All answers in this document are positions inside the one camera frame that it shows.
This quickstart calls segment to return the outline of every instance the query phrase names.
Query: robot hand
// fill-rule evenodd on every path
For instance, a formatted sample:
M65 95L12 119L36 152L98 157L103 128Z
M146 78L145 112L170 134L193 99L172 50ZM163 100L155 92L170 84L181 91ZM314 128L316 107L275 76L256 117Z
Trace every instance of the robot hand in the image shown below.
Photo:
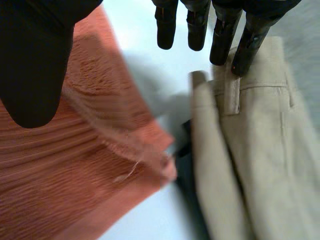
M172 47L176 30L176 13L179 0L152 0L156 6L157 43L162 49ZM301 0L212 0L216 23L210 52L210 62L224 65L237 26L246 11L246 24L234 56L231 71L238 76L245 75L264 41L269 29L286 12ZM181 0L188 10L188 45L200 51L205 43L208 14L211 0Z
M54 117L76 22L102 0L0 0L0 98L24 128Z

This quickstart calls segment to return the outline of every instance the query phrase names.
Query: orange towel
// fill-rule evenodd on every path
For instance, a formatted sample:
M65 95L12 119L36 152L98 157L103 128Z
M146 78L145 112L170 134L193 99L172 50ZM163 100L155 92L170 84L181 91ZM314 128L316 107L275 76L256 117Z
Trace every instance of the orange towel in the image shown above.
M90 240L176 177L102 7L74 29L58 111L24 129L0 104L0 239Z

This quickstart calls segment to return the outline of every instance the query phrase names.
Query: black fabric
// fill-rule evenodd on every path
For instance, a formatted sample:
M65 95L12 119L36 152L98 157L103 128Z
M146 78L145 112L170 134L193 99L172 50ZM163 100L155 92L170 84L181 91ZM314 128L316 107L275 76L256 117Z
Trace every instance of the black fabric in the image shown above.
M74 24L101 1L0 0L0 99L20 126L54 117Z
M186 122L184 129L191 135L190 121ZM179 186L187 203L199 240L210 240L205 219L203 217L195 185L194 166L192 157L192 144L187 143L178 153L175 160L177 168L176 183Z

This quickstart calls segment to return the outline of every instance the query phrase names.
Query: belt loop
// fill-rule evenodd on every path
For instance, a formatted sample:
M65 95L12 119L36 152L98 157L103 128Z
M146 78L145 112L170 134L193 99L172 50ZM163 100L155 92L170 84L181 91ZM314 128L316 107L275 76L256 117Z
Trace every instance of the belt loop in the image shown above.
M241 77L231 73L227 68L224 75L224 115L235 115L240 112Z

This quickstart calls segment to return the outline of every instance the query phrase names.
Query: khaki trousers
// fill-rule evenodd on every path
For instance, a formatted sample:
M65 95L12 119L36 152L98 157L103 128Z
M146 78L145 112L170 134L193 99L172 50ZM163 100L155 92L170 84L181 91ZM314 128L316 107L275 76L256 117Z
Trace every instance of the khaki trousers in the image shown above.
M191 74L197 195L214 240L319 240L320 144L285 62L267 37L249 73Z

